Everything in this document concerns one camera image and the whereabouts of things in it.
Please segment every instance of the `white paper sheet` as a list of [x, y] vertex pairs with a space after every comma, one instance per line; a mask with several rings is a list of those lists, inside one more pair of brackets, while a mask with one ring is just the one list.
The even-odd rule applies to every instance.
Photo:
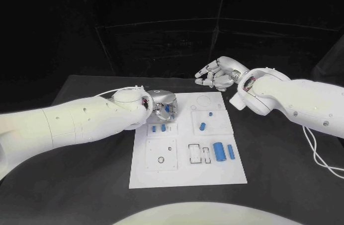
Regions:
[[[246, 184], [246, 173], [221, 93], [178, 93], [176, 100], [178, 117], [172, 123], [178, 126], [172, 128], [178, 130], [178, 133], [150, 133], [152, 124], [156, 127], [166, 124], [156, 116], [150, 116], [147, 123], [136, 129], [129, 188]], [[204, 131], [199, 131], [201, 121], [205, 122]], [[175, 160], [175, 147], [169, 146], [170, 140], [176, 142], [176, 169], [147, 169], [146, 164], [159, 166], [157, 160], [163, 161], [160, 158], [163, 156], [166, 163], [170, 159]], [[157, 142], [162, 148], [149, 147], [152, 151], [146, 153], [147, 141]], [[215, 142], [221, 142], [224, 146], [227, 160], [221, 162], [215, 160], [212, 147]], [[204, 158], [202, 163], [189, 163], [189, 144], [199, 144], [202, 157], [202, 148], [208, 148], [211, 163], [205, 163]], [[230, 159], [228, 144], [233, 146], [234, 160]]]

